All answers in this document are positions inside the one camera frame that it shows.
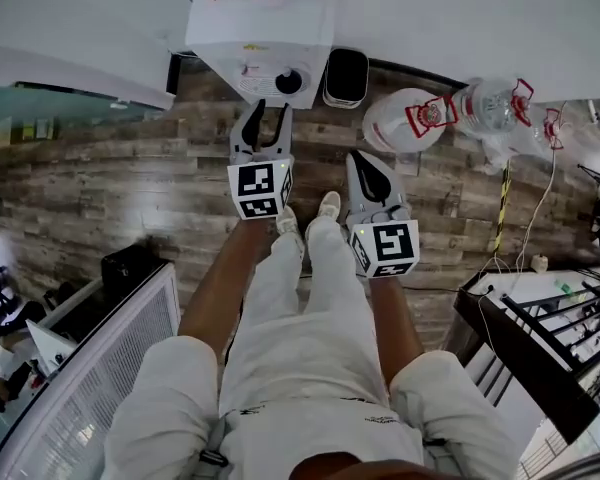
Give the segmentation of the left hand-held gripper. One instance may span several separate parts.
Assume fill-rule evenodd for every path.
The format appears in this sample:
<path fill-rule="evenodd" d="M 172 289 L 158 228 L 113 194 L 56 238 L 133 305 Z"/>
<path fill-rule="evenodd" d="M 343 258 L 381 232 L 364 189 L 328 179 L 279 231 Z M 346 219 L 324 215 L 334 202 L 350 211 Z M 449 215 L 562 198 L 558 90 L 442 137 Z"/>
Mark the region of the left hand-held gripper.
<path fill-rule="evenodd" d="M 262 154 L 253 154 L 258 143 L 266 100 L 259 99 L 237 119 L 230 133 L 230 165 L 227 168 L 231 198 L 242 220 L 279 215 L 293 185 L 293 108 L 286 104 L 273 137 L 261 144 Z"/>

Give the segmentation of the person's right white shoe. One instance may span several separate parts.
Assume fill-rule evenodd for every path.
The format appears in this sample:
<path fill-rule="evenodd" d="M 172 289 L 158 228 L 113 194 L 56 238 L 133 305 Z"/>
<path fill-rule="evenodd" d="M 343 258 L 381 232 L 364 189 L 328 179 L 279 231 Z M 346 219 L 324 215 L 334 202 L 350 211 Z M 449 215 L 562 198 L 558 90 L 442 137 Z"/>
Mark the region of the person's right white shoe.
<path fill-rule="evenodd" d="M 336 191 L 329 191 L 322 198 L 317 218 L 329 218 L 333 221 L 337 221 L 341 211 L 341 197 Z"/>

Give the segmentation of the person's white trousers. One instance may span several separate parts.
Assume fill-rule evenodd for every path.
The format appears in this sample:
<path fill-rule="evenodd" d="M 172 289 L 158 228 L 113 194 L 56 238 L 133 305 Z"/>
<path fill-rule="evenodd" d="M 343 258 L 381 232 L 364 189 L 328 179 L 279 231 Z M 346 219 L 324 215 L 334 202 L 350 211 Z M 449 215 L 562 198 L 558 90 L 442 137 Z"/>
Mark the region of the person's white trousers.
<path fill-rule="evenodd" d="M 222 413 L 288 398 L 387 406 L 373 315 L 339 224 L 279 236 L 255 270 L 220 388 Z"/>

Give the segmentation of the black bag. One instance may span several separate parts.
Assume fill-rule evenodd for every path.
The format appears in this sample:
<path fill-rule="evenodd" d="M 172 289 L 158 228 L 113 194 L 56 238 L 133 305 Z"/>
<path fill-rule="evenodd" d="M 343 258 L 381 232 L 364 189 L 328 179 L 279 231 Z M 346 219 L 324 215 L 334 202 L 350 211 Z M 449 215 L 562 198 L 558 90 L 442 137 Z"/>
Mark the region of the black bag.
<path fill-rule="evenodd" d="M 103 286 L 111 294 L 127 295 L 163 264 L 146 244 L 134 243 L 102 258 Z"/>

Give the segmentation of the person's left white shoe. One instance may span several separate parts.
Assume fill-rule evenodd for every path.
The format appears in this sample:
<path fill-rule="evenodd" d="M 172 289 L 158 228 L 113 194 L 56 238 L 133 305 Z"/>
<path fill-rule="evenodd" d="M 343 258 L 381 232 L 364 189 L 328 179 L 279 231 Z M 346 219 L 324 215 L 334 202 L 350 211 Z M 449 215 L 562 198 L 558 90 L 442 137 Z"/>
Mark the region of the person's left white shoe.
<path fill-rule="evenodd" d="M 296 214 L 290 206 L 276 216 L 276 230 L 280 236 L 285 234 L 300 235 Z"/>

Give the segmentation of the black metal rack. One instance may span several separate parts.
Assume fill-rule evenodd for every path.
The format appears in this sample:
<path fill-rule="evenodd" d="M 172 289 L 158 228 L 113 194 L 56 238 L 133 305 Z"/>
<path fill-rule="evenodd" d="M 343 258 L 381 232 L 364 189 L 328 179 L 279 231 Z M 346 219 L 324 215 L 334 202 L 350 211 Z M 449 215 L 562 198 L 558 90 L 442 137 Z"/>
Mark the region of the black metal rack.
<path fill-rule="evenodd" d="M 565 370 L 581 378 L 600 364 L 600 284 L 543 299 L 517 302 L 501 297 L 514 321 Z"/>

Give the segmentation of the black slatted chair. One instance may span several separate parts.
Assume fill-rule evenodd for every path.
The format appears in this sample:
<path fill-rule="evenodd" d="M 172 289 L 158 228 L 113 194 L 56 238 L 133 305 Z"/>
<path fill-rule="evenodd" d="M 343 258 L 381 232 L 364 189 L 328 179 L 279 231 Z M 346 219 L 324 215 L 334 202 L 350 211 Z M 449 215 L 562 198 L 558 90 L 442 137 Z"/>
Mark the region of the black slatted chair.
<path fill-rule="evenodd" d="M 497 407 L 511 383 L 512 374 L 504 363 L 495 355 L 491 355 L 479 367 L 476 384 L 484 397 Z"/>

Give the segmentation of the dark grey cup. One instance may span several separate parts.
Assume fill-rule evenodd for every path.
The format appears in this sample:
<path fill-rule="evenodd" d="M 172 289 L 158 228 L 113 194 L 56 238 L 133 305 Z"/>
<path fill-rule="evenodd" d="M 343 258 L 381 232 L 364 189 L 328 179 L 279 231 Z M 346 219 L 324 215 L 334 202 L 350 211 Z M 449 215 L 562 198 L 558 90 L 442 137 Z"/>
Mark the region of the dark grey cup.
<path fill-rule="evenodd" d="M 275 87 L 283 95 L 296 94 L 303 88 L 302 74 L 295 69 L 289 69 L 275 78 Z"/>

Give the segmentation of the person's white shirt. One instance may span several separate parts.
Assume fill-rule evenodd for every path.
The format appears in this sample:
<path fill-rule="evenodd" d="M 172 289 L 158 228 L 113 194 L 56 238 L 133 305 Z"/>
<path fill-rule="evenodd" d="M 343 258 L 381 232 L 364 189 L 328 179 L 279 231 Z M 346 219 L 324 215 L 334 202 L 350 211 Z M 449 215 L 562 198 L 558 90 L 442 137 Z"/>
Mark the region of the person's white shirt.
<path fill-rule="evenodd" d="M 391 383 L 390 408 L 295 398 L 220 417 L 216 375 L 215 354 L 195 338 L 152 346 L 114 415 L 102 480 L 190 480 L 215 434 L 227 460 L 221 480 L 289 480 L 304 459 L 337 452 L 483 480 L 513 480 L 516 472 L 498 412 L 448 352 L 425 353 L 404 367 Z"/>

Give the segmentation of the dark wooden table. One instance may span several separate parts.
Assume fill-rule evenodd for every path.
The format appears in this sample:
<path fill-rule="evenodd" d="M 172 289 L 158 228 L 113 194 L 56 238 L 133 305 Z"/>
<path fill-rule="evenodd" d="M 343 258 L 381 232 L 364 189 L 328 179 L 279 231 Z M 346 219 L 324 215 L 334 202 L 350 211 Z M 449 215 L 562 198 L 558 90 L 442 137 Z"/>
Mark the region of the dark wooden table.
<path fill-rule="evenodd" d="M 571 444 L 600 413 L 600 402 L 585 385 L 587 376 L 600 364 L 583 377 L 575 377 L 514 321 L 515 315 L 501 301 L 504 295 L 526 302 L 563 294 L 555 286 L 556 280 L 568 283 L 575 292 L 584 280 L 600 284 L 600 267 L 521 274 L 488 269 L 462 286 L 454 302 L 469 336 L 452 337 L 448 347 L 458 355 L 475 384 L 479 367 L 491 355 L 512 374 L 495 408 L 505 418 L 519 449 L 531 442 L 545 420 Z"/>

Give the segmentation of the person's white shoe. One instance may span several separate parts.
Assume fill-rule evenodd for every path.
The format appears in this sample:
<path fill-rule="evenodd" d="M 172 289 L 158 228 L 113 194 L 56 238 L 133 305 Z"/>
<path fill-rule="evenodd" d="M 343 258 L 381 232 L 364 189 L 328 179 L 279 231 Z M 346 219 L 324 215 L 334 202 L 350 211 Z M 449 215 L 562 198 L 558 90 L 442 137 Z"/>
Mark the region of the person's white shoe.
<path fill-rule="evenodd" d="M 329 218 L 333 221 L 337 221 L 341 211 L 341 197 L 336 191 L 329 191 L 322 198 L 317 218 Z"/>
<path fill-rule="evenodd" d="M 276 216 L 276 230 L 280 236 L 285 234 L 300 235 L 296 214 L 290 206 Z"/>

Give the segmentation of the yellow black hazard strip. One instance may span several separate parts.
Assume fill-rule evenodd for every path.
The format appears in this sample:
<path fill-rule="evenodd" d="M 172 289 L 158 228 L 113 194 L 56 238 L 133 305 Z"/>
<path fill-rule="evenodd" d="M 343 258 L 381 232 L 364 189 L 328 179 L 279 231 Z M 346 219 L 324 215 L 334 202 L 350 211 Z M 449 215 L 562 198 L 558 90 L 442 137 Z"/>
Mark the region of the yellow black hazard strip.
<path fill-rule="evenodd" d="M 502 241 L 502 233 L 504 228 L 504 220 L 506 213 L 506 205 L 508 194 L 511 186 L 511 161 L 508 160 L 503 169 L 503 178 L 501 184 L 501 196 L 500 196 L 500 206 L 498 213 L 498 220 L 496 226 L 496 234 L 493 246 L 493 254 L 497 255 L 500 249 L 501 241 Z"/>

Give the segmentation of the white water dispenser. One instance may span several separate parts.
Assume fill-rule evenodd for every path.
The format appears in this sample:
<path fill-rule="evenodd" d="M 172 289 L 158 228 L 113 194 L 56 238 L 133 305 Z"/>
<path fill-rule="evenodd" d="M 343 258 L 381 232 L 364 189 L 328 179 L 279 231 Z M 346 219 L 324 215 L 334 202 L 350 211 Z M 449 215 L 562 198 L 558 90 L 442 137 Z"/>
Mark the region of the white water dispenser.
<path fill-rule="evenodd" d="M 185 43 L 244 100 L 312 107 L 333 45 L 337 0 L 192 0 Z M 303 88 L 283 95 L 289 69 Z"/>

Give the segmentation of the white bin with black liner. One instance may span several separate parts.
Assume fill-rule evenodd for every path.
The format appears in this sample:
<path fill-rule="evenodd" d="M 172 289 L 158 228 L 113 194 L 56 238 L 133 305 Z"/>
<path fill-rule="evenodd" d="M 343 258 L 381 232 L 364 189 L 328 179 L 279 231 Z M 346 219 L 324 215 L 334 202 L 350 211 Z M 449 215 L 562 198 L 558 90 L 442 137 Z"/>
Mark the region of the white bin with black liner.
<path fill-rule="evenodd" d="M 368 88 L 369 59 L 361 51 L 334 48 L 324 72 L 323 100 L 339 109 L 357 108 Z"/>

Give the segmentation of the frosted glass door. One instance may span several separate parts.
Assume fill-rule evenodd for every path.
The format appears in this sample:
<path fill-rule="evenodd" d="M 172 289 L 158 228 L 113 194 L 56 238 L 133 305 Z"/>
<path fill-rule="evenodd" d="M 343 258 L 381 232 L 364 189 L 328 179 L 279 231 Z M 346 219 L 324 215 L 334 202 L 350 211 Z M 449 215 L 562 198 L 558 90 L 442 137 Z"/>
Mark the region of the frosted glass door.
<path fill-rule="evenodd" d="M 130 99 L 44 84 L 0 87 L 0 149 L 55 140 L 63 129 L 130 121 L 160 112 Z"/>

